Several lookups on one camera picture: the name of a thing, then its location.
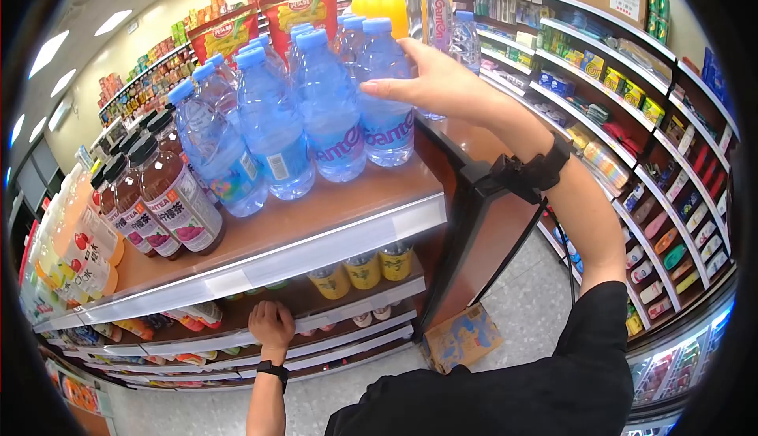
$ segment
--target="store aisle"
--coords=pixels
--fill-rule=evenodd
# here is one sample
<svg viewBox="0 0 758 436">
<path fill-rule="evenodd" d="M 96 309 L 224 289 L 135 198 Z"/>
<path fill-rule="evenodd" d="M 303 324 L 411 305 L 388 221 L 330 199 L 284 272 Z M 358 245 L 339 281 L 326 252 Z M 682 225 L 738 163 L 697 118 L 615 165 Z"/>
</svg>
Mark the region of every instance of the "store aisle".
<svg viewBox="0 0 758 436">
<path fill-rule="evenodd" d="M 471 366 L 474 372 L 551 355 L 569 317 L 563 264 L 539 231 L 482 299 L 503 345 Z M 323 434 L 331 413 L 356 403 L 368 384 L 386 374 L 425 366 L 418 349 L 403 350 L 357 368 L 287 385 L 287 436 Z M 245 433 L 250 391 L 180 393 L 109 390 L 118 436 L 237 436 Z"/>
</svg>

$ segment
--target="ceiling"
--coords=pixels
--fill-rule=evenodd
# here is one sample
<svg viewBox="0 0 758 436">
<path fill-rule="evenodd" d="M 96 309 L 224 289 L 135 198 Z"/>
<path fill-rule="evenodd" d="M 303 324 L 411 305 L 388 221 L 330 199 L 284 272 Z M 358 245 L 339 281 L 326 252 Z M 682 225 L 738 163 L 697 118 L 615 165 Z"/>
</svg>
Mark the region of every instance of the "ceiling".
<svg viewBox="0 0 758 436">
<path fill-rule="evenodd" d="M 58 7 L 58 13 L 49 33 L 41 36 L 41 43 L 69 30 L 68 36 L 52 61 L 26 82 L 23 100 L 13 116 L 13 124 L 25 114 L 23 128 L 11 148 L 11 167 L 13 173 L 29 151 L 32 130 L 43 117 L 50 119 L 53 110 L 68 92 L 77 76 L 92 58 L 108 43 L 109 39 L 119 30 L 126 29 L 129 21 L 157 0 L 63 0 Z M 114 30 L 95 37 L 100 25 L 117 11 L 132 10 L 132 13 Z M 29 59 L 29 69 L 34 59 Z M 52 99 L 50 94 L 58 80 L 71 69 L 77 72 L 69 81 L 67 88 Z"/>
</svg>

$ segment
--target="snack bag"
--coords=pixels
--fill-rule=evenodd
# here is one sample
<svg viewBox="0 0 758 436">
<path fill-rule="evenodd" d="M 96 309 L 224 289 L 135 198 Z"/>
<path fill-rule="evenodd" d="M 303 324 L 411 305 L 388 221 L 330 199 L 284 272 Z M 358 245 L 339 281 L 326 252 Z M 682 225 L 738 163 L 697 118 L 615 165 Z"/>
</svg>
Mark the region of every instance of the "snack bag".
<svg viewBox="0 0 758 436">
<path fill-rule="evenodd" d="M 268 18 L 271 43 L 282 59 L 287 59 L 289 32 L 295 25 L 324 28 L 329 39 L 336 34 L 336 0 L 266 0 L 261 13 Z"/>
<path fill-rule="evenodd" d="M 198 62 L 220 52 L 232 69 L 232 54 L 258 37 L 258 7 L 246 5 L 187 33 Z"/>
</svg>

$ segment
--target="black shirt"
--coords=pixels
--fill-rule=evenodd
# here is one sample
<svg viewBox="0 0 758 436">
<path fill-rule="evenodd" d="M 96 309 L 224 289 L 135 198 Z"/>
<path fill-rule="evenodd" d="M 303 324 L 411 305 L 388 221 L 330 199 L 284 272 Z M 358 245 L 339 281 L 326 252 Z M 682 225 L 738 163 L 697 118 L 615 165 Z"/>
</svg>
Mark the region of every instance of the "black shirt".
<svg viewBox="0 0 758 436">
<path fill-rule="evenodd" d="M 384 376 L 360 403 L 329 418 L 327 436 L 613 434 L 634 389 L 626 363 L 626 286 L 587 291 L 550 357 L 516 367 L 448 375 L 419 369 Z"/>
</svg>

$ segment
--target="black sleeve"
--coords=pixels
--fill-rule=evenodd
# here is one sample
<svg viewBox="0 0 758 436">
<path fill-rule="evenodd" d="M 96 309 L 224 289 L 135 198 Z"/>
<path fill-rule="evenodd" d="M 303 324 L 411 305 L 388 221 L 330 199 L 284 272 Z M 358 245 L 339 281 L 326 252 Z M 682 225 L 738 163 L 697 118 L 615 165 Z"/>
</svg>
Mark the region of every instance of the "black sleeve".
<svg viewBox="0 0 758 436">
<path fill-rule="evenodd" d="M 592 287 L 568 315 L 553 355 L 626 354 L 626 300 L 626 286 L 620 281 Z"/>
</svg>

